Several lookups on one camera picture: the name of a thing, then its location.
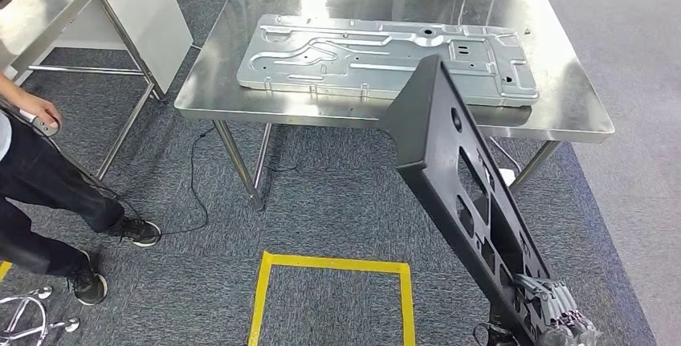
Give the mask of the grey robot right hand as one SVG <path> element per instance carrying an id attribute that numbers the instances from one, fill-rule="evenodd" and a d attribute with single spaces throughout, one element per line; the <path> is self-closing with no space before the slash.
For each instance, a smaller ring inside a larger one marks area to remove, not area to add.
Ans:
<path id="1" fill-rule="evenodd" d="M 536 345 L 597 345 L 602 332 L 577 307 L 562 281 L 515 274 L 516 301 Z"/>

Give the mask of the person's left hand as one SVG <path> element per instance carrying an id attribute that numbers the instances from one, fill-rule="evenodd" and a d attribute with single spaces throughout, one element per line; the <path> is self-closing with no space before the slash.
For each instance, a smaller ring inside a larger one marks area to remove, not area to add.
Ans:
<path id="1" fill-rule="evenodd" d="M 61 115 L 53 103 L 30 93 L 21 94 L 16 106 L 37 116 L 51 128 L 58 128 L 62 123 Z"/>

